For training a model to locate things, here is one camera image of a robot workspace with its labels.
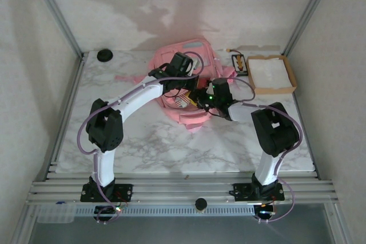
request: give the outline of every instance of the cardboard box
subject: cardboard box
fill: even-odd
[[[292,87],[274,89],[274,88],[257,88],[254,85],[254,81],[253,81],[252,75],[250,73],[249,60],[250,59],[273,59],[273,58],[278,58],[278,59],[283,60],[287,74],[288,74],[288,78],[291,82]],[[270,55],[268,57],[264,57],[263,55],[257,55],[254,57],[248,57],[246,59],[246,67],[248,68],[249,83],[254,87],[256,94],[292,94],[293,91],[295,91],[295,89],[297,88],[296,78],[295,78],[295,75],[293,74],[290,63],[289,63],[287,57],[285,57],[283,55]]]

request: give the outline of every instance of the white wall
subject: white wall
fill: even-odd
[[[75,55],[43,0],[0,0],[0,243],[55,137]]]
[[[56,0],[83,51],[155,50],[205,36],[214,49],[282,50],[308,0]]]
[[[322,0],[290,58],[321,175],[366,243],[366,1]]]

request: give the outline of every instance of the white marble surface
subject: white marble surface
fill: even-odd
[[[218,52],[223,64],[230,64],[229,54]],[[81,154],[76,145],[77,131],[87,117],[94,100],[108,100],[122,94],[134,84],[114,80],[115,75],[146,74],[153,51],[115,51],[110,62],[101,63],[90,52],[75,100],[65,141],[58,157],[57,173],[80,173],[93,170],[92,157]],[[250,90],[231,84],[237,99],[250,97]],[[292,95],[258,95],[256,103],[280,101],[287,112],[299,120]],[[197,133],[190,133],[165,116],[159,105],[149,102],[124,123],[124,140],[117,149],[114,171],[117,173],[151,172],[225,172],[254,171],[261,157],[254,126],[248,109],[247,122],[229,122],[213,117]],[[83,131],[82,145],[93,147]],[[313,171],[308,146],[290,153],[281,168],[286,171]]]

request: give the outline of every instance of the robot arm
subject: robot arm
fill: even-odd
[[[208,94],[206,88],[195,90],[190,94],[191,100],[206,111],[217,109],[220,116],[229,121],[247,121],[248,112],[242,102],[233,99],[226,78],[212,80],[212,88],[213,94]],[[277,174],[282,157],[300,139],[294,123],[283,114],[287,112],[279,102],[251,113],[263,153],[250,187],[243,191],[246,201],[271,200],[281,188]]]
[[[170,64],[165,64],[151,71],[149,76],[137,86],[124,95],[111,100],[114,102],[113,104],[108,105],[108,102],[101,99],[97,99],[93,103],[90,113],[97,112],[97,114],[88,121],[86,131],[89,135],[89,141],[98,148],[95,158],[98,172],[93,173],[89,183],[83,187],[83,193],[86,190],[87,196],[94,200],[86,200],[82,196],[81,201],[97,202],[96,198],[100,192],[96,182],[99,182],[101,190],[108,198],[113,196],[115,188],[114,153],[124,137],[123,122],[152,99],[173,89],[185,88],[191,91],[189,97],[198,108],[206,111],[217,109],[221,117],[230,121],[246,120],[247,112],[243,113],[245,108],[243,108],[242,103],[232,98],[226,78],[212,80],[213,94],[208,94],[207,88],[196,88],[198,77],[187,77],[192,73],[193,68],[192,59],[177,53]],[[286,113],[281,103],[277,102],[270,106],[272,109]],[[250,187],[242,193],[245,193],[245,201],[271,200],[271,195],[281,188],[281,185],[277,184],[281,155],[299,140],[299,133],[289,119],[269,109],[253,112],[252,119],[263,154],[259,167],[253,174]]]

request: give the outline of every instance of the glass panel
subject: glass panel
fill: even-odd
[[[289,205],[277,206],[278,215]],[[253,217],[121,217],[108,225],[92,217],[34,226],[30,243],[333,243],[323,205],[296,205],[284,219]]]

